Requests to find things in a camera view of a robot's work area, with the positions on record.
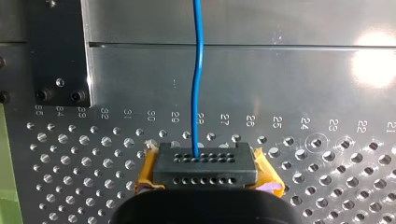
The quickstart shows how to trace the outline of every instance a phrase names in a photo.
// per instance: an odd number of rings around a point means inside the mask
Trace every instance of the printed number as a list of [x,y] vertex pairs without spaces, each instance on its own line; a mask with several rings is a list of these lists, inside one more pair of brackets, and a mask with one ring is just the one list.
[[222,124],[225,124],[225,125],[230,125],[230,115],[229,114],[221,114],[221,122],[220,123],[222,123]]
[[199,124],[204,124],[204,122],[205,122],[204,117],[205,117],[204,113],[198,113],[198,123]]
[[329,119],[329,131],[336,132],[338,130],[338,119]]
[[108,109],[107,108],[102,108],[100,109],[100,112],[102,113],[102,119],[108,119]]
[[64,114],[62,113],[64,111],[64,107],[63,106],[56,106],[56,111],[58,111],[57,116],[61,117]]
[[131,115],[132,115],[131,109],[124,109],[124,118],[125,119],[131,119],[132,118]]
[[282,117],[274,117],[274,123],[273,127],[274,128],[282,128]]
[[87,111],[86,108],[84,107],[78,107],[78,117],[81,119],[87,118],[87,114],[85,113]]
[[43,116],[43,115],[44,115],[44,112],[42,111],[42,109],[43,109],[43,106],[42,106],[42,105],[36,105],[36,106],[35,106],[35,114],[36,114],[37,116]]
[[367,131],[367,120],[359,120],[358,121],[358,129],[357,133],[365,133]]
[[305,129],[309,129],[308,124],[311,122],[311,119],[309,118],[301,118],[301,129],[305,130]]
[[155,111],[148,110],[148,121],[155,121]]
[[387,133],[396,133],[396,122],[388,122]]
[[172,112],[172,122],[173,123],[178,123],[180,121],[180,113],[178,112]]
[[256,120],[256,116],[247,115],[247,126],[248,127],[254,127],[254,125],[255,125],[254,120]]

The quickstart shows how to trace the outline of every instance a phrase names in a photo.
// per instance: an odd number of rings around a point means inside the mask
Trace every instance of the blue wire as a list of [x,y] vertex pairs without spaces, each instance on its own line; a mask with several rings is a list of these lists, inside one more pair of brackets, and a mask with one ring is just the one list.
[[199,157],[198,148],[198,105],[199,91],[202,76],[202,63],[204,58],[204,27],[201,10],[201,0],[194,1],[194,22],[195,22],[195,38],[196,38],[196,55],[195,55],[195,71],[192,81],[191,91],[191,142],[192,153],[195,158]]

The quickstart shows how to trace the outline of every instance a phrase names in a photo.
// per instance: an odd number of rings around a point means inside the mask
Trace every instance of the metal panel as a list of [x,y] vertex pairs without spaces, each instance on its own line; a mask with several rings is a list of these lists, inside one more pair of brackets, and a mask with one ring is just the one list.
[[[206,44],[395,46],[393,0],[204,0]],[[90,41],[193,44],[192,2],[89,0]]]
[[[16,73],[6,113],[24,222],[105,224],[133,195],[145,141],[189,147],[193,61],[194,47],[92,49],[91,109],[35,107]],[[304,223],[394,221],[394,64],[394,49],[208,48],[200,141],[263,147]]]

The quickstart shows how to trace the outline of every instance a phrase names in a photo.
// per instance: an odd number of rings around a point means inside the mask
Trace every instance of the green surface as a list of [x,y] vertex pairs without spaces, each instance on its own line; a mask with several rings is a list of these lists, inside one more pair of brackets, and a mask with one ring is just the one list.
[[0,105],[0,179],[0,224],[22,224],[2,105]]

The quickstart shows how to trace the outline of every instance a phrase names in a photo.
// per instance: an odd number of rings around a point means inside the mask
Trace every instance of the black rubber cover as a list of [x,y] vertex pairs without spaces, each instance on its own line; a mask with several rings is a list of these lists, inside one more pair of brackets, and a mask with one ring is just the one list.
[[275,195],[250,189],[155,190],[125,202],[111,224],[301,224]]

